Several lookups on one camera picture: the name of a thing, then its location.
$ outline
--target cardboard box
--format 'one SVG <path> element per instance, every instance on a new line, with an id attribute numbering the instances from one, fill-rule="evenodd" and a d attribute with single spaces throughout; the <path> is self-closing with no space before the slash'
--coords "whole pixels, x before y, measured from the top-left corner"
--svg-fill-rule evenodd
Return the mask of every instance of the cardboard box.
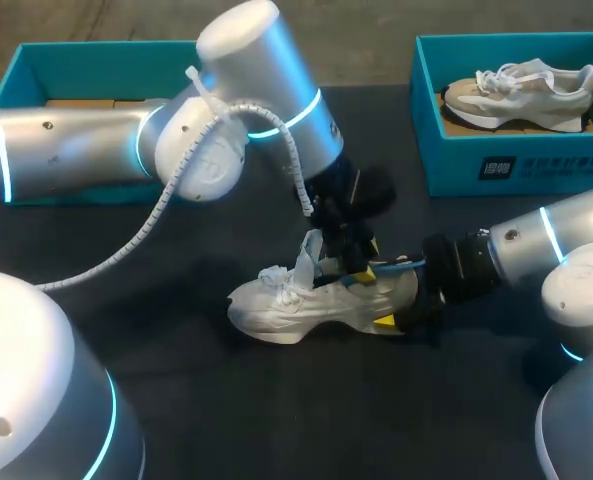
<path id="1" fill-rule="evenodd" d="M 583 133 L 548 132 L 526 122 L 483 132 L 441 113 L 437 93 L 450 83 L 533 58 L 570 70 L 593 64 L 593 33 L 416 39 L 410 104 L 431 195 L 569 194 L 593 188 L 593 107 Z"/>
<path id="2" fill-rule="evenodd" d="M 191 41 L 22 44 L 0 84 L 0 109 L 124 108 L 173 98 L 187 87 L 190 65 L 200 68 Z M 162 188 L 116 185 L 23 204 L 154 203 Z"/>

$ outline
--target robotic arm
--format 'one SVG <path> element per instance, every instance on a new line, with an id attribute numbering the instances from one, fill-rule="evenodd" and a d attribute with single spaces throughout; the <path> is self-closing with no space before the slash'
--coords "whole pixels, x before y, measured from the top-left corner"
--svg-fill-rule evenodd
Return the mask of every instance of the robotic arm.
<path id="1" fill-rule="evenodd" d="M 364 220 L 392 203 L 394 188 L 381 169 L 351 164 L 276 5 L 251 0 L 225 12 L 203 30 L 197 51 L 202 72 L 188 70 L 191 84 L 169 102 L 113 111 L 0 110 L 0 198 L 173 180 L 170 195 L 214 200 L 238 181 L 251 140 L 274 158 L 289 152 L 297 195 L 323 231 L 328 255 L 369 281 L 368 261 L 378 251 Z M 139 233 L 138 241 L 147 231 Z"/>
<path id="2" fill-rule="evenodd" d="M 428 289 L 447 304 L 544 279 L 545 312 L 580 365 L 541 402 L 538 459 L 548 480 L 593 480 L 593 190 L 456 241 L 430 237 L 423 247 Z"/>

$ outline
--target shoe upper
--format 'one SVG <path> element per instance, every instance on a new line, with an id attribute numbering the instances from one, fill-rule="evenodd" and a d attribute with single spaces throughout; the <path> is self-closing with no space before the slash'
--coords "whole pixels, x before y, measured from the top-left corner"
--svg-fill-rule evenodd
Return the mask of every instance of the shoe upper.
<path id="1" fill-rule="evenodd" d="M 490 117 L 526 110 L 580 116 L 593 102 L 593 66 L 558 70 L 540 59 L 503 65 L 497 72 L 449 85 L 445 103 L 458 111 Z"/>

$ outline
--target screw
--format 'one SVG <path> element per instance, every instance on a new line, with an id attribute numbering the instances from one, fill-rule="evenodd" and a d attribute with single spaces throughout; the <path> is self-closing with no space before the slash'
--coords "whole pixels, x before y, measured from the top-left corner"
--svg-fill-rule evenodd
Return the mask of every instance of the screw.
<path id="1" fill-rule="evenodd" d="M 6 418 L 0 417 L 0 437 L 9 437 L 12 434 L 12 426 Z"/>
<path id="2" fill-rule="evenodd" d="M 513 228 L 505 234 L 505 240 L 515 240 L 518 237 L 518 231 Z"/>

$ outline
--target black table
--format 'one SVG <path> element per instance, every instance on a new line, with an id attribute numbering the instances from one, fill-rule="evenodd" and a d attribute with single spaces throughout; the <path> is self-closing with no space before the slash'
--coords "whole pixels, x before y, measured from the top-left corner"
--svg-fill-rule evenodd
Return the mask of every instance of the black table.
<path id="1" fill-rule="evenodd" d="M 385 164 L 398 185 L 372 222 L 383 253 L 553 200 L 430 199 L 407 96 L 405 86 L 325 89 L 356 164 Z M 536 410 L 566 364 L 539 292 L 450 309 L 438 348 L 422 330 L 390 340 L 341 327 L 276 347 L 229 325 L 227 294 L 261 268 L 291 266 L 307 230 L 265 162 L 252 155 L 225 200 L 173 206 L 120 266 L 54 295 L 135 407 L 146 478 L 542 479 Z M 77 273 L 148 212 L 0 206 L 0 271 L 32 282 Z"/>

